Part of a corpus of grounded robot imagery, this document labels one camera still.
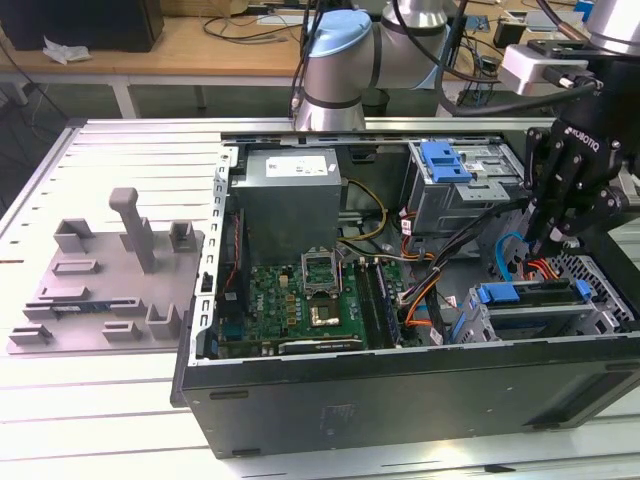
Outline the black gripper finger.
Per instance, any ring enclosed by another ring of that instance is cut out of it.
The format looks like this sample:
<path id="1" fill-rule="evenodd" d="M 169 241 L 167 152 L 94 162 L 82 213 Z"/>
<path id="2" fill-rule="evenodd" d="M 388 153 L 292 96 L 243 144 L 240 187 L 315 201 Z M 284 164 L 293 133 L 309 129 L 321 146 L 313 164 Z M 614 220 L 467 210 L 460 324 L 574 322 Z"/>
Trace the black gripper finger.
<path id="1" fill-rule="evenodd" d="M 531 191 L 525 240 L 531 255 L 555 255 L 563 238 L 568 197 L 581 169 L 581 153 L 567 126 L 531 128 L 526 142 L 525 187 Z"/>
<path id="2" fill-rule="evenodd" d="M 574 193 L 562 200 L 546 200 L 543 205 L 540 255 L 556 256 L 571 238 L 628 210 L 630 198 L 621 187 L 609 185 L 595 193 Z"/>

